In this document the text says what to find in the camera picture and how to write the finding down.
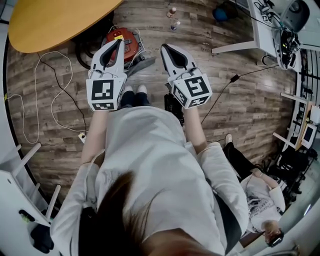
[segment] white cable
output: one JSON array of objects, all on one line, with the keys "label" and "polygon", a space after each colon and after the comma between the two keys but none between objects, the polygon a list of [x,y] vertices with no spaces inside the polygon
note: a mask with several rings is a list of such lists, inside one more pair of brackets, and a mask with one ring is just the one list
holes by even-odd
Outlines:
[{"label": "white cable", "polygon": [[140,54],[142,54],[142,53],[144,53],[144,52],[150,52],[150,53],[152,53],[151,50],[140,50],[140,51],[138,51],[138,52],[136,53],[136,55],[133,57],[133,59],[131,60],[129,66],[127,67],[126,70],[128,70],[128,69],[131,67],[131,65],[132,65],[132,63],[134,63],[134,60],[136,59],[136,57],[138,57]]},{"label": "white cable", "polygon": [[93,72],[94,71],[99,71],[100,72],[100,74],[101,74],[101,76],[100,77],[98,77],[98,78],[102,78],[103,76],[104,76],[104,74],[110,74],[110,75],[112,75],[112,78],[118,78],[118,76],[116,75],[116,74],[112,74],[112,73],[110,73],[110,72],[102,72],[101,70],[98,70],[98,69],[89,69],[88,70],[88,77],[89,77],[89,79],[91,79],[91,76],[92,76],[92,74],[93,74]]},{"label": "white cable", "polygon": [[136,27],[135,29],[136,29],[136,30],[138,31],[138,33],[139,33],[139,39],[140,39],[140,42],[141,42],[141,46],[142,46],[142,48],[145,50],[146,48],[145,48],[144,44],[142,43],[140,30],[139,30],[137,27]]},{"label": "white cable", "polygon": [[[52,117],[53,117],[54,121],[56,122],[56,124],[57,124],[58,126],[60,126],[60,127],[66,128],[66,129],[68,129],[68,130],[70,130],[70,131],[74,131],[74,132],[87,132],[87,130],[75,130],[75,129],[71,129],[71,128],[69,128],[69,127],[63,126],[62,124],[58,123],[57,119],[55,118],[54,112],[53,112],[53,110],[52,110],[52,106],[53,106],[56,98],[57,98],[60,94],[62,94],[62,93],[66,90],[66,88],[69,86],[69,84],[71,83],[71,80],[72,80],[72,78],[73,78],[73,76],[74,76],[74,72],[73,72],[73,70],[72,70],[71,60],[70,60],[66,55],[64,55],[64,54],[62,54],[61,52],[56,51],[56,50],[55,50],[55,51],[51,51],[51,52],[47,52],[47,53],[43,54],[43,55],[40,57],[40,59],[39,59],[39,61],[38,61],[38,64],[39,64],[41,58],[42,58],[44,55],[51,54],[51,53],[58,53],[58,54],[62,55],[63,57],[67,58],[68,61],[69,61],[69,64],[70,64],[70,69],[71,69],[71,77],[70,77],[69,82],[68,82],[68,83],[66,84],[66,86],[63,88],[63,90],[60,91],[60,92],[53,98],[53,101],[51,102],[50,110],[51,110]],[[38,64],[36,65],[35,70],[34,70],[34,83],[36,83],[36,69],[37,69]]]},{"label": "white cable", "polygon": [[40,133],[40,128],[39,128],[39,121],[38,121],[38,136],[37,136],[37,139],[35,142],[30,142],[28,139],[27,139],[27,136],[25,134],[25,106],[24,106],[24,100],[22,99],[22,96],[20,94],[12,94],[10,97],[8,97],[7,99],[11,99],[13,96],[19,96],[20,99],[21,99],[21,102],[22,102],[22,109],[23,109],[23,114],[22,114],[22,133],[23,133],[23,136],[25,137],[26,141],[30,144],[36,144],[39,140],[39,133]]},{"label": "white cable", "polygon": [[111,31],[114,27],[116,27],[116,25],[114,25],[114,26],[112,26],[112,27],[110,28],[108,34],[110,33],[110,31]]},{"label": "white cable", "polygon": [[13,96],[19,96],[21,98],[21,102],[22,102],[22,109],[23,109],[23,114],[22,114],[22,133],[25,137],[25,140],[29,143],[29,144],[36,144],[38,141],[39,141],[39,135],[40,135],[40,124],[39,124],[39,110],[38,110],[38,95],[37,95],[37,77],[36,77],[36,71],[37,71],[37,67],[40,63],[40,60],[42,59],[43,56],[47,55],[47,54],[52,54],[52,53],[58,53],[60,55],[62,55],[63,57],[67,58],[69,60],[69,63],[70,63],[70,69],[71,69],[71,78],[69,80],[69,82],[67,83],[67,85],[64,87],[64,89],[62,89],[61,92],[59,92],[57,94],[57,96],[54,97],[52,103],[51,103],[51,107],[50,107],[50,110],[51,110],[51,114],[52,114],[52,117],[54,119],[54,121],[61,127],[63,128],[66,128],[68,130],[71,130],[71,131],[74,131],[74,132],[87,132],[86,130],[75,130],[75,129],[71,129],[69,127],[66,127],[66,126],[63,126],[61,125],[60,123],[58,123],[58,121],[56,120],[55,116],[54,116],[54,113],[53,113],[53,110],[52,110],[52,106],[53,106],[53,103],[55,101],[55,99],[63,92],[65,91],[65,89],[68,87],[68,85],[70,84],[72,78],[73,78],[73,70],[72,70],[72,65],[71,65],[71,60],[65,56],[64,54],[62,54],[61,52],[59,51],[51,51],[51,52],[47,52],[45,54],[43,54],[39,61],[37,62],[36,66],[35,66],[35,69],[34,69],[34,91],[35,91],[35,107],[36,107],[36,119],[37,119],[37,125],[38,125],[38,133],[37,133],[37,137],[36,137],[36,141],[35,142],[31,142],[28,140],[26,134],[25,134],[25,106],[24,106],[24,101],[23,101],[23,98],[20,94],[13,94],[11,95],[10,97],[8,97],[7,99],[11,99]]}]

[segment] cable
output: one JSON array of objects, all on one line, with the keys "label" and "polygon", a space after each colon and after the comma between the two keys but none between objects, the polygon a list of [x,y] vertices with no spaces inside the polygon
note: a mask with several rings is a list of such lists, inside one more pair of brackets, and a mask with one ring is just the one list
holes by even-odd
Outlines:
[{"label": "cable", "polygon": [[266,67],[266,68],[263,68],[263,69],[260,69],[260,70],[256,70],[256,71],[252,71],[252,72],[249,72],[249,73],[246,73],[246,74],[242,74],[242,75],[239,75],[239,78],[240,77],[243,77],[245,75],[248,75],[248,74],[252,74],[252,73],[255,73],[255,72],[259,72],[259,71],[263,71],[263,70],[267,70],[267,69],[272,69],[272,68],[275,68],[275,67],[278,67],[279,65],[274,65],[274,66],[269,66],[269,67]]},{"label": "cable", "polygon": [[202,119],[201,124],[205,121],[205,119],[207,118],[207,116],[210,114],[211,110],[214,108],[214,106],[216,105],[217,101],[219,100],[220,96],[222,95],[222,93],[224,92],[224,90],[227,88],[228,85],[231,84],[231,81],[222,89],[222,91],[220,92],[218,98],[216,98],[215,102],[213,103],[212,107],[210,108],[210,110],[208,111],[208,113],[206,113],[205,117]]},{"label": "cable", "polygon": [[253,176],[254,176],[254,174],[251,174],[250,179],[248,180],[248,182],[247,182],[246,185],[245,185],[245,190],[244,190],[244,192],[245,192],[246,197],[248,197],[248,193],[247,193],[247,191],[248,191],[248,184],[249,184],[249,181],[252,179]]},{"label": "cable", "polygon": [[277,27],[277,26],[269,26],[268,24],[262,22],[261,20],[258,20],[258,19],[256,19],[256,18],[252,17],[251,15],[249,15],[248,13],[246,13],[244,10],[242,10],[242,9],[240,8],[240,6],[239,6],[238,3],[237,3],[237,0],[234,0],[234,3],[235,3],[235,6],[236,6],[240,11],[242,11],[245,15],[249,16],[251,19],[253,19],[253,20],[257,21],[257,22],[260,22],[260,23],[266,25],[266,26],[269,27],[269,28],[276,29],[276,30],[279,30],[279,29],[280,29],[280,28]]},{"label": "cable", "polygon": [[222,139],[219,139],[219,140],[217,140],[217,141],[214,141],[214,142],[220,142],[220,141],[224,141],[226,138],[222,138]]},{"label": "cable", "polygon": [[[317,56],[317,51],[315,51],[315,61],[316,61],[316,76],[318,77],[318,56]],[[316,80],[316,95],[315,95],[315,105],[317,105],[317,98],[318,98],[318,81],[319,79]]]},{"label": "cable", "polygon": [[[69,60],[70,69],[71,69],[71,78],[70,78],[69,82],[67,83],[67,85],[66,85],[64,88],[62,88],[62,87],[60,86],[59,82],[58,82],[56,70],[55,70],[53,67],[51,67],[49,64],[47,64],[47,63],[45,63],[45,62],[43,62],[43,61],[41,60],[43,56],[45,56],[45,55],[47,55],[47,54],[52,54],[52,53],[58,53],[58,54],[62,55],[63,57],[65,57],[65,58],[67,58],[67,59]],[[38,110],[38,94],[37,94],[37,76],[36,76],[36,72],[37,72],[37,67],[39,66],[39,63],[40,63],[40,62],[46,64],[47,66],[49,66],[50,68],[52,68],[52,69],[54,70],[55,79],[57,80],[58,86],[61,88],[61,92],[59,92],[59,93],[57,94],[57,96],[54,97],[54,99],[53,99],[53,101],[52,101],[52,103],[51,103],[51,107],[50,107],[50,109],[51,109],[51,114],[52,114],[52,116],[53,116],[54,121],[55,121],[59,126],[61,126],[61,127],[63,127],[63,128],[66,128],[66,129],[68,129],[68,130],[71,130],[71,131],[74,131],[74,132],[87,132],[87,125],[86,125],[86,121],[85,121],[85,119],[84,119],[84,114],[83,114],[83,112],[79,109],[78,105],[76,104],[76,102],[75,102],[75,100],[72,98],[72,96],[69,95],[69,93],[68,93],[67,91],[65,91],[66,88],[68,87],[68,85],[70,84],[70,82],[71,82],[71,80],[72,80],[72,78],[73,78],[73,74],[74,74],[74,73],[73,73],[73,70],[72,70],[71,60],[70,60],[67,56],[65,56],[64,54],[62,54],[62,53],[59,52],[59,51],[46,52],[46,53],[44,53],[41,57],[38,55],[38,57],[39,57],[39,61],[37,62],[36,66],[35,66],[35,69],[34,69],[35,107],[36,107],[36,119],[37,119],[37,126],[38,126],[38,133],[37,133],[37,138],[36,138],[36,141],[35,141],[35,142],[29,141],[28,138],[27,138],[27,136],[26,136],[26,134],[25,134],[25,106],[24,106],[24,101],[23,101],[22,96],[21,96],[20,94],[13,94],[13,95],[11,95],[10,97],[7,97],[8,100],[11,99],[13,96],[19,96],[19,97],[21,98],[22,109],[23,109],[23,114],[22,114],[22,133],[23,133],[23,135],[24,135],[25,140],[26,140],[29,144],[36,144],[36,143],[39,141],[40,124],[39,124],[39,110]],[[54,103],[55,99],[56,99],[62,92],[67,93],[67,94],[72,98],[73,102],[75,103],[75,105],[77,106],[77,108],[79,109],[79,111],[81,112],[81,114],[82,114],[82,116],[83,116],[83,121],[84,121],[85,130],[74,130],[74,129],[71,129],[71,128],[69,128],[69,127],[66,127],[66,126],[61,125],[61,124],[58,123],[58,121],[56,120],[56,118],[55,118],[55,116],[54,116],[54,113],[53,113],[53,110],[52,110],[52,106],[53,106],[53,103]]]},{"label": "cable", "polygon": [[38,135],[37,135],[37,139],[35,142],[31,142],[27,139],[27,136],[25,134],[25,106],[24,106],[24,100],[22,99],[22,96],[20,94],[12,94],[10,97],[7,98],[7,100],[11,99],[13,96],[19,96],[21,99],[21,103],[22,103],[22,109],[23,109],[23,114],[22,114],[22,133],[23,136],[25,137],[25,140],[29,143],[29,144],[36,144],[39,140],[39,134],[40,134],[40,128],[39,128],[39,116],[37,115],[38,118]]},{"label": "cable", "polygon": [[235,75],[231,78],[230,82],[222,89],[222,91],[220,92],[219,96],[216,98],[215,102],[213,103],[212,107],[209,109],[208,113],[204,116],[204,118],[202,119],[201,121],[201,124],[205,121],[205,119],[207,118],[207,116],[210,114],[211,110],[214,108],[214,106],[216,105],[217,101],[219,100],[220,96],[222,95],[222,93],[224,92],[224,90],[227,88],[228,85],[230,85],[231,83],[234,83],[235,81],[237,81],[240,77],[243,77],[243,76],[246,76],[248,74],[252,74],[252,73],[255,73],[255,72],[259,72],[259,71],[263,71],[263,70],[267,70],[267,69],[271,69],[271,68],[275,68],[279,65],[275,65],[275,66],[269,66],[269,67],[266,67],[266,68],[263,68],[263,69],[260,69],[260,70],[256,70],[256,71],[252,71],[252,72],[249,72],[249,73],[246,73],[246,74],[242,74],[242,75]]},{"label": "cable", "polygon": [[101,73],[101,76],[100,76],[100,77],[102,77],[104,74],[110,74],[110,75],[112,75],[112,78],[114,78],[114,77],[118,78],[117,75],[112,74],[112,73],[110,73],[110,72],[102,72],[102,71],[99,70],[99,69],[89,69],[89,70],[88,70],[88,77],[89,77],[89,79],[91,79],[91,76],[92,76],[93,71],[100,72],[100,73]]},{"label": "cable", "polygon": [[138,52],[136,53],[136,55],[133,57],[133,59],[131,60],[129,66],[128,66],[125,70],[128,70],[128,69],[131,67],[131,65],[134,63],[134,60],[136,59],[136,57],[138,57],[140,54],[142,54],[142,53],[144,53],[144,52],[150,52],[150,53],[152,53],[151,50],[140,50],[140,51],[138,51]]},{"label": "cable", "polygon": [[[258,8],[258,10],[261,12],[261,13],[263,13],[264,15],[267,15],[268,16],[268,13],[265,13],[265,12],[263,12],[262,11],[262,6],[263,6],[263,4],[259,1],[259,2],[254,2],[254,5],[255,5],[255,7],[257,7]],[[271,15],[271,17],[272,18],[274,18],[278,23],[279,23],[279,25],[281,26],[281,28],[284,28],[284,26],[282,25],[282,23],[281,23],[281,21],[280,21],[280,17],[278,17],[278,15],[275,13],[275,12],[270,12],[270,15]]]},{"label": "cable", "polygon": [[140,39],[140,42],[141,42],[141,46],[142,46],[142,48],[145,50],[146,48],[145,48],[144,44],[142,43],[140,30],[139,30],[137,27],[136,27],[135,29],[136,29],[136,30],[138,31],[138,33],[139,33],[139,39]]},{"label": "cable", "polygon": [[113,26],[110,28],[108,34],[110,33],[110,31],[111,31],[114,27],[116,27],[116,25],[113,25]]},{"label": "cable", "polygon": [[[69,85],[69,83],[71,82],[71,79],[72,79],[72,77],[73,77],[73,71],[72,71],[72,67],[71,67],[71,62],[70,62],[70,67],[71,67],[71,79],[70,79],[70,82],[67,84],[67,86],[66,86],[65,88],[62,88],[61,85],[60,85],[60,83],[59,83],[59,81],[58,81],[56,69],[54,69],[54,68],[53,68],[52,66],[50,66],[48,63],[46,63],[46,62],[44,62],[44,61],[41,60],[41,58],[42,58],[44,55],[42,55],[42,57],[40,57],[40,55],[39,55],[38,52],[37,52],[36,54],[38,55],[39,61],[40,61],[41,63],[47,65],[49,68],[51,68],[51,69],[53,70],[54,76],[55,76],[55,80],[56,80],[58,86],[60,87],[60,89],[62,90],[61,92],[65,92],[65,93],[72,99],[72,101],[73,101],[74,105],[76,106],[76,108],[80,111],[80,113],[81,113],[81,115],[82,115],[82,118],[83,118],[83,122],[84,122],[84,136],[86,136],[86,134],[87,134],[87,124],[86,124],[86,120],[85,120],[85,114],[84,114],[84,113],[82,112],[82,110],[79,108],[79,106],[78,106],[78,104],[76,103],[75,99],[65,90],[65,89],[67,88],[67,86]],[[52,116],[53,116],[55,122],[56,122],[58,125],[60,125],[60,124],[57,122],[57,120],[55,119],[55,116],[54,116],[53,111],[52,111],[52,105],[53,105],[54,100],[57,98],[57,96],[53,99],[53,101],[52,101],[52,103],[51,103],[51,113],[52,113]],[[70,128],[68,128],[68,127],[65,127],[65,126],[63,126],[63,125],[60,125],[60,126],[66,128],[66,129],[75,131],[75,130],[70,129]]]}]

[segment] desk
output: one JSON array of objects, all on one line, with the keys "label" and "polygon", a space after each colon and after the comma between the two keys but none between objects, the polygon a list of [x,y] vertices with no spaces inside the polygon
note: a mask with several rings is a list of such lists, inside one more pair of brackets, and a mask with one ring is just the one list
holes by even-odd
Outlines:
[{"label": "desk", "polygon": [[[251,17],[263,22],[260,10],[255,6],[255,2],[258,0],[247,0],[248,8],[250,10]],[[254,19],[252,21],[253,28],[253,41],[241,42],[230,44],[218,48],[213,48],[211,50],[212,54],[219,54],[231,51],[245,50],[245,49],[261,49],[270,56],[276,57],[276,49],[273,40],[272,28],[266,26],[264,23],[258,22]],[[269,26],[277,27],[279,24],[274,22],[269,24]],[[296,54],[296,61],[294,66],[294,71],[297,73],[301,71],[301,54],[300,51]]]},{"label": "desk", "polygon": [[86,30],[123,0],[19,0],[9,23],[11,45],[23,53],[55,47]]}]

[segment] small bottle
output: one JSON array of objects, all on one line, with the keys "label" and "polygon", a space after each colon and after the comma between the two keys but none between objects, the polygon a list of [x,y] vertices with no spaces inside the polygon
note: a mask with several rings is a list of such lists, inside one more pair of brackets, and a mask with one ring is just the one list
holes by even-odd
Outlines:
[{"label": "small bottle", "polygon": [[180,21],[177,21],[176,23],[174,23],[173,25],[171,25],[171,30],[175,31],[180,24],[181,24],[181,22],[180,22]]},{"label": "small bottle", "polygon": [[167,12],[167,16],[169,18],[172,18],[175,14],[176,14],[177,8],[176,7],[172,7],[168,12]]}]

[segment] white shirt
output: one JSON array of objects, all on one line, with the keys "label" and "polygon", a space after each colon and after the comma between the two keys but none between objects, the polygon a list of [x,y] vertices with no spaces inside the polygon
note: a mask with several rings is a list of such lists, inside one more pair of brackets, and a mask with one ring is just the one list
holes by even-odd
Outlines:
[{"label": "white shirt", "polygon": [[[208,250],[225,254],[227,241],[220,209],[205,175],[235,215],[242,233],[246,231],[246,196],[219,143],[212,143],[196,156],[176,117],[150,106],[110,113],[106,138],[101,168],[94,160],[80,167],[52,223],[52,240],[63,255],[69,255],[71,237],[79,233],[82,207],[90,201],[98,208],[112,183],[127,171],[134,172],[134,182],[124,215],[140,210],[160,192],[151,204],[144,239],[180,228]],[[88,177],[88,173],[96,174],[94,189],[89,188],[92,182],[88,179],[95,175]],[[77,246],[76,242],[71,245],[73,251],[78,251]]]},{"label": "white shirt", "polygon": [[248,230],[250,232],[263,232],[265,221],[279,221],[281,218],[277,207],[285,211],[286,204],[280,186],[270,189],[267,183],[254,175],[250,175],[241,182],[246,194],[249,214]]}]

